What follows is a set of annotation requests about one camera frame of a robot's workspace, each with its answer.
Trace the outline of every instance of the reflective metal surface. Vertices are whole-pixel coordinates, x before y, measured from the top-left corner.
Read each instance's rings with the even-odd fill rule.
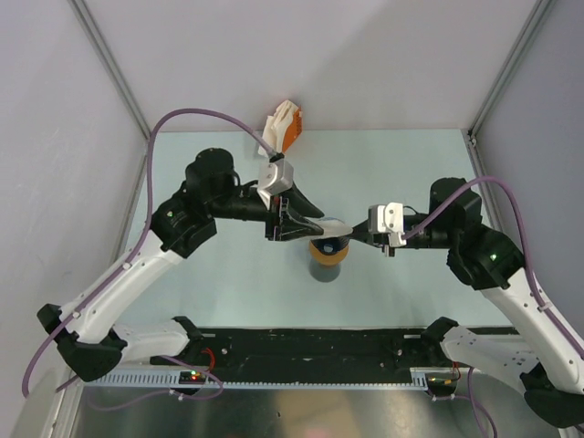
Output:
[[[464,381],[458,391],[466,393]],[[544,438],[558,431],[539,420],[502,383],[475,378],[475,395],[495,419],[499,437]],[[468,401],[437,401],[421,391],[227,390],[211,401],[159,396],[116,412],[145,389],[86,388],[72,436],[213,438],[480,437]]]

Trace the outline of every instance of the table surface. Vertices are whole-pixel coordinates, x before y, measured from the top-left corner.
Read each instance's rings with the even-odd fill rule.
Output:
[[[163,133],[153,164],[154,205],[181,184],[185,167],[210,147],[229,150],[242,182],[262,157],[241,132]],[[358,224],[376,203],[427,211],[431,184],[474,177],[459,130],[305,131],[287,153],[302,192],[328,216]],[[143,227],[142,188],[130,229]],[[120,321],[153,323],[186,315],[206,327],[422,327],[441,316],[468,326],[509,325],[480,292],[460,284],[445,250],[398,250],[386,258],[351,242],[339,276],[310,273],[308,242],[275,243],[264,225],[217,220],[218,234],[151,285]]]

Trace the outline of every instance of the white table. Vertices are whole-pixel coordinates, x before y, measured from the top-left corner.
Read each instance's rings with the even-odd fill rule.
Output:
[[[170,197],[196,154],[229,150],[242,182],[257,177],[254,141],[241,132],[164,133],[154,153],[154,204]],[[459,130],[305,131],[288,151],[295,181],[326,215],[357,224],[375,203],[426,212],[430,185],[474,177]],[[145,217],[145,191],[130,230]],[[264,225],[217,220],[218,234],[160,278],[123,314],[127,323],[188,316],[199,326],[420,327],[440,316],[469,326],[509,325],[479,292],[460,284],[445,250],[379,250],[351,242],[339,277],[315,280],[307,242],[275,243]]]

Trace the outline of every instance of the white wall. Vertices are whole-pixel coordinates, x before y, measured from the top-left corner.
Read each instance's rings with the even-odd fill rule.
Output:
[[[45,336],[36,312],[73,298],[110,262],[144,148],[67,2],[8,0],[2,7],[0,436],[6,437],[24,402],[24,368]],[[35,381],[60,364],[55,357],[42,360]]]
[[[536,0],[88,0],[146,118],[260,128],[468,128]],[[180,118],[167,130],[230,130]]]
[[[487,172],[506,180],[525,216],[539,281],[584,335],[584,2],[556,3],[479,132]],[[501,196],[506,228],[516,230]]]

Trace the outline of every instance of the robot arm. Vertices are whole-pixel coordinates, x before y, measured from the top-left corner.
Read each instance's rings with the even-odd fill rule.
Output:
[[[435,182],[430,213],[464,183],[455,178]],[[370,208],[368,221],[355,227],[351,238],[381,248],[388,256],[394,256],[396,248],[448,248],[451,271],[495,304],[531,350],[511,350],[448,318],[439,318],[423,332],[428,348],[440,348],[448,359],[476,367],[514,388],[538,416],[558,428],[582,423],[584,358],[545,310],[552,309],[579,345],[584,345],[584,340],[553,307],[539,284],[546,304],[538,304],[527,281],[524,255],[506,235],[483,225],[480,211],[480,196],[467,190],[431,225],[406,239],[428,215],[404,215],[399,203],[376,205]]]
[[[55,342],[65,362],[84,381],[102,377],[123,361],[187,354],[200,349],[202,339],[187,317],[142,327],[116,321],[159,276],[216,234],[215,218],[264,222],[266,238],[274,241],[352,231],[341,222],[308,219],[323,215],[294,185],[292,166],[283,155],[261,167],[257,182],[241,185],[229,152],[202,151],[186,168],[179,190],[152,215],[151,228],[140,251],[131,260],[131,250],[123,255],[71,302],[62,307],[47,304],[37,316],[51,333],[72,315]],[[83,310],[75,310],[105,278],[114,274],[114,279]]]

